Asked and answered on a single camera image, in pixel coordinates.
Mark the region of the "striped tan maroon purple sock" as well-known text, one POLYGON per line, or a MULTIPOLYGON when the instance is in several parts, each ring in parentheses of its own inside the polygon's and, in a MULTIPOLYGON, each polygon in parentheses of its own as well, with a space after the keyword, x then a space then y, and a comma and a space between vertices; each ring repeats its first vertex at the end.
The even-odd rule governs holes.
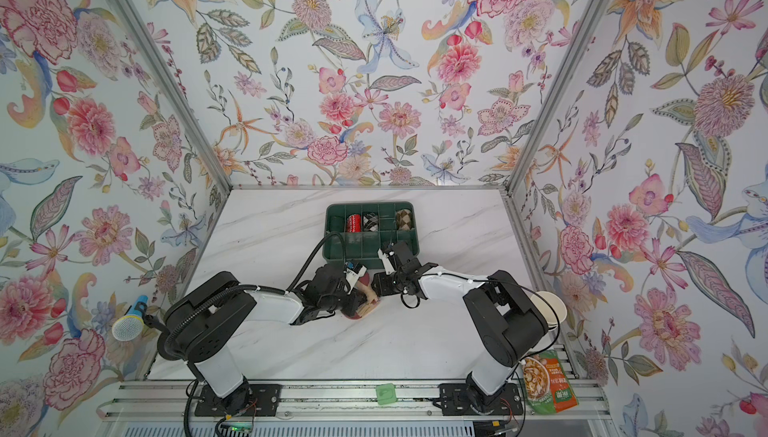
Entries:
POLYGON ((341 312, 348 319, 360 320, 375 310, 379 303, 380 296, 372 287, 372 278, 365 273, 344 299, 341 312))

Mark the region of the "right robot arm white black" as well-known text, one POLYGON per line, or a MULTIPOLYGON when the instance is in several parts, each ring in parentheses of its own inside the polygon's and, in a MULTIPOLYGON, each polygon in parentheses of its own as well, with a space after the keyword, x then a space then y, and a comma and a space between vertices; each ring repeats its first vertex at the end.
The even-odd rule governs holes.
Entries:
POLYGON ((561 324, 557 306, 506 271, 473 276, 421 263, 403 242, 378 252, 384 270, 373 278, 381 297, 398 295, 465 306, 485 349, 468 374, 466 396, 476 407, 499 399, 518 364, 561 324))

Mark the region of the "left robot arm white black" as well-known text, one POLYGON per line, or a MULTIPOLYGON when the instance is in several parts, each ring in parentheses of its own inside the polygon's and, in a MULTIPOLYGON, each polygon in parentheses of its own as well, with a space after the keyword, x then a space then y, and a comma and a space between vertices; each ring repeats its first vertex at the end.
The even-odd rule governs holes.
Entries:
POLYGON ((363 317, 380 297, 362 265, 331 263, 308 280, 300 272, 286 290, 246 284, 222 271, 174 304, 161 320, 158 353, 182 361, 221 399, 242 399, 247 379, 228 348, 246 322, 301 326, 340 313, 363 317))

